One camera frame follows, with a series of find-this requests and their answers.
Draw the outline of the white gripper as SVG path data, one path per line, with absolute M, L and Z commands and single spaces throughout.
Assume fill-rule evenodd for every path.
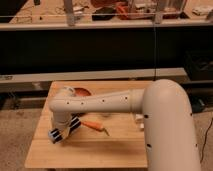
M 48 132 L 48 137 L 53 144 L 66 138 L 70 132 L 74 131 L 81 125 L 77 116 L 71 120 L 69 113 L 54 112 L 52 116 L 52 131 Z

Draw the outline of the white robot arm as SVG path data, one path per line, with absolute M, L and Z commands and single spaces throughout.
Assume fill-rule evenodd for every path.
M 53 121 L 67 125 L 73 113 L 136 113 L 144 116 L 148 171 L 201 171 L 192 108 L 185 90 L 160 79 L 144 89 L 79 97 L 66 86 L 49 103 Z

